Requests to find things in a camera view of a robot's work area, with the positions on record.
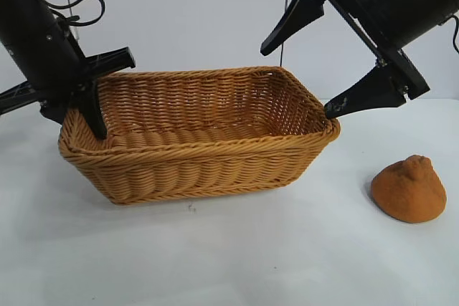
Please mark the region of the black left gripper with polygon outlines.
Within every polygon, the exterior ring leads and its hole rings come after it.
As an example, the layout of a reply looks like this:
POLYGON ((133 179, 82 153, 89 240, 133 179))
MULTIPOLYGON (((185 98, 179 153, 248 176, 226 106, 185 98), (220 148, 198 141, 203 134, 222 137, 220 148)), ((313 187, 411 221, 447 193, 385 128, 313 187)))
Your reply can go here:
POLYGON ((44 117, 62 123, 76 108, 98 140, 107 138, 98 79, 135 67, 129 48, 85 56, 70 28, 77 17, 45 0, 1 0, 1 43, 25 81, 1 93, 1 113, 39 102, 44 117))

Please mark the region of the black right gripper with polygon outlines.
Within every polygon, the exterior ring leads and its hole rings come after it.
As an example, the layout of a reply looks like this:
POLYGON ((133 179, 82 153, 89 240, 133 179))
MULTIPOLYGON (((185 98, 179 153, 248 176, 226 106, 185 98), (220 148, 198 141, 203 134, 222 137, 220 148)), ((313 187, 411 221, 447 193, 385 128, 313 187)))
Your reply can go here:
MULTIPOLYGON (((396 69, 374 67, 356 84, 324 105, 328 119, 364 110, 400 107, 406 103, 403 91, 410 99, 429 91, 423 76, 402 50, 455 14, 458 0, 328 1, 373 49, 377 59, 396 69)), ((271 54, 296 32, 323 16, 324 2, 291 0, 280 21, 261 44, 260 53, 263 56, 271 54)))

